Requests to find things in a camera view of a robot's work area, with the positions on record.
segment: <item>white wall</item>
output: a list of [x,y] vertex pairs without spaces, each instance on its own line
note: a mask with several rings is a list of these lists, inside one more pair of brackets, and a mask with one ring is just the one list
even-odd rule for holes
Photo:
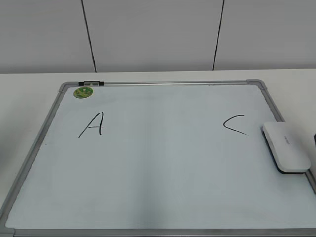
[[85,0],[98,72],[212,70],[222,0]]
[[0,1],[0,73],[93,71],[79,0]]
[[[223,0],[84,0],[98,72],[212,70]],[[215,70],[316,68],[316,0],[225,0]],[[80,0],[1,0],[0,73],[93,72]]]
[[315,0],[225,0],[216,70],[316,67]]

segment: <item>whiteboard eraser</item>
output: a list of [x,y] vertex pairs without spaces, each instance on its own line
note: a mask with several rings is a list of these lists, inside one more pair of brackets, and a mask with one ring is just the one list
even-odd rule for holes
[[279,171],[305,173],[311,167],[311,161],[300,140],[287,123],[265,122],[262,130]]

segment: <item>table surface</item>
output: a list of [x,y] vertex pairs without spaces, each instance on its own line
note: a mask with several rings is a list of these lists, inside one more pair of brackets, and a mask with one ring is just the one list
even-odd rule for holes
[[2,74],[0,82],[0,204],[2,205],[45,117],[66,81],[202,81],[260,79],[297,132],[316,173],[316,69]]

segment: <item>black marker writing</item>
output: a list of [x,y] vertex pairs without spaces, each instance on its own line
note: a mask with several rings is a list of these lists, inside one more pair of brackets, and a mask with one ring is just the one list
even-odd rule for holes
[[99,134],[101,134],[101,128],[102,128],[102,122],[103,122],[103,112],[101,112],[101,121],[100,121],[100,125],[99,126],[90,126],[90,124],[92,124],[92,122],[100,115],[100,113],[98,113],[96,116],[94,116],[94,118],[90,121],[90,123],[87,125],[87,127],[85,127],[85,129],[82,131],[82,133],[79,135],[78,138],[81,137],[81,135],[83,135],[83,133],[87,130],[87,128],[99,128]]
[[232,116],[231,118],[227,119],[227,120],[223,123],[223,126],[224,126],[225,128],[227,128],[227,129],[229,129],[229,130],[232,130],[232,131],[235,131],[235,132],[239,132],[239,131],[237,131],[237,130],[235,130],[235,129],[232,129],[232,128],[230,128],[230,127],[225,126],[225,124],[226,124],[229,120],[231,120],[231,119],[233,119],[233,118],[236,118],[236,117],[239,117],[239,116],[244,116],[244,115],[235,115],[235,116]]

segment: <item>round sticker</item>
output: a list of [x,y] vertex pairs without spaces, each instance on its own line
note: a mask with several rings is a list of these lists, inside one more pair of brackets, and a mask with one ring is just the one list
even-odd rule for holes
[[91,87],[80,87],[74,91],[74,96],[79,99],[87,98],[92,95],[93,89]]

